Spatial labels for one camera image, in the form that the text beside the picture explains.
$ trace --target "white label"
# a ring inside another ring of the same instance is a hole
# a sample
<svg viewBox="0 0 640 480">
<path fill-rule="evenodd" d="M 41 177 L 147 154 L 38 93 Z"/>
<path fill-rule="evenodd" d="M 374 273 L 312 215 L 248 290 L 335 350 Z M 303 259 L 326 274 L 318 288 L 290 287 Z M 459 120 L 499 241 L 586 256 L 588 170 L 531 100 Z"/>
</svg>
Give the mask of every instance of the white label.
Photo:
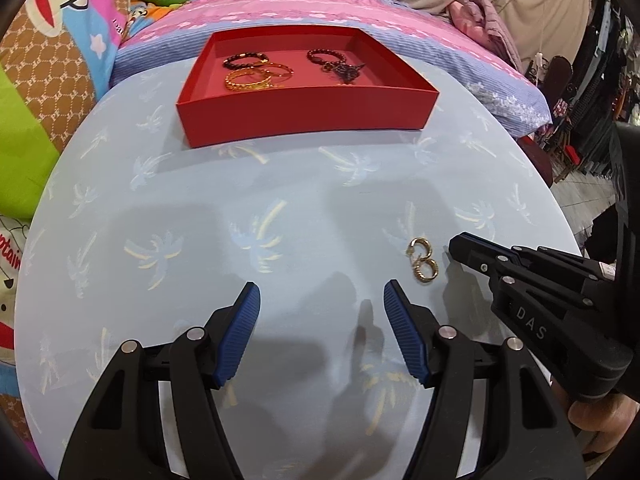
<svg viewBox="0 0 640 480">
<path fill-rule="evenodd" d="M 616 279 L 616 268 L 612 265 L 603 264 L 602 262 L 598 263 L 600 264 L 600 270 L 605 279 L 613 282 Z"/>
</svg>

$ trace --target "round table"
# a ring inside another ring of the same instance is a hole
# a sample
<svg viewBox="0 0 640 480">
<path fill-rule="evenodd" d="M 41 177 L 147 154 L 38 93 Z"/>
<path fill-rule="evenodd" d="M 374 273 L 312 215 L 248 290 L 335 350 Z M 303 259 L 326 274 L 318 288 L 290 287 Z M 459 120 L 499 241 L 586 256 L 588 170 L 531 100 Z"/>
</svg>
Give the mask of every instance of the round table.
<svg viewBox="0 0 640 480">
<path fill-rule="evenodd" d="M 50 472 L 122 341 L 170 342 L 253 281 L 262 295 L 254 334 L 214 395 L 244 477 L 402 477 L 431 392 L 407 373 L 385 283 L 399 280 L 441 323 L 501 342 L 508 331 L 490 311 L 486 277 L 451 261 L 449 239 L 469 231 L 577 251 L 500 124 L 447 73 L 407 61 L 440 91 L 421 132 L 192 150 L 174 103 L 193 59 L 132 76 L 92 110 L 47 184 L 18 287 L 20 392 Z M 404 254 L 417 236 L 440 266 L 428 285 Z M 169 396 L 162 388 L 170 462 L 184 473 Z M 474 468 L 482 399 L 474 412 L 461 473 Z"/>
</svg>

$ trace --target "hand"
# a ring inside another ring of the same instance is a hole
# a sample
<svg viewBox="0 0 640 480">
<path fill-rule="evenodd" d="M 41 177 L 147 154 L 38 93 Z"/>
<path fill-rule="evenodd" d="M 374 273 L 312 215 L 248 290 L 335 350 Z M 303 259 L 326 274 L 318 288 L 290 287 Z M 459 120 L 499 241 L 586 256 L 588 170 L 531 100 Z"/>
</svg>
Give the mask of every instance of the hand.
<svg viewBox="0 0 640 480">
<path fill-rule="evenodd" d="M 640 404 L 622 394 L 609 394 L 593 404 L 571 401 L 569 395 L 557 384 L 551 389 L 562 404 L 569 422 L 583 431 L 596 431 L 596 437 L 583 453 L 604 453 L 616 447 L 638 413 Z"/>
</svg>

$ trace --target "red mouth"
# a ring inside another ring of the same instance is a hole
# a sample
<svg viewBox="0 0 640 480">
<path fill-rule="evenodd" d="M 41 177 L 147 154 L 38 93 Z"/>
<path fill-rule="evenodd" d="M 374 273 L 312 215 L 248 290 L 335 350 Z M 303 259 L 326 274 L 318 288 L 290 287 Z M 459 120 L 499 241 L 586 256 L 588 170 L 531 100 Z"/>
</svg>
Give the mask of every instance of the red mouth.
<svg viewBox="0 0 640 480">
<path fill-rule="evenodd" d="M 44 20 L 49 23 L 51 27 L 54 27 L 53 12 L 51 11 L 49 0 L 35 0 L 35 2 Z"/>
<path fill-rule="evenodd" d="M 0 321 L 0 347 L 14 350 L 14 329 Z"/>
</svg>

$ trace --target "red box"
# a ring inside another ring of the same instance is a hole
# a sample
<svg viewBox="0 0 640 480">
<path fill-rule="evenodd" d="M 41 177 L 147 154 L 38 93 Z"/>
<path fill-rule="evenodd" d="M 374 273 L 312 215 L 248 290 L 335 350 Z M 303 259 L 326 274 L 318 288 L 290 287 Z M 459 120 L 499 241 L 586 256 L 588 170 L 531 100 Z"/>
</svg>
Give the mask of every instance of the red box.
<svg viewBox="0 0 640 480">
<path fill-rule="evenodd" d="M 352 84 L 311 63 L 315 48 L 366 64 Z M 233 54 L 262 52 L 294 70 L 280 88 L 230 91 L 222 66 Z M 419 130 L 438 91 L 359 28 L 271 25 L 215 32 L 198 56 L 177 108 L 192 148 L 233 140 L 323 130 Z"/>
</svg>

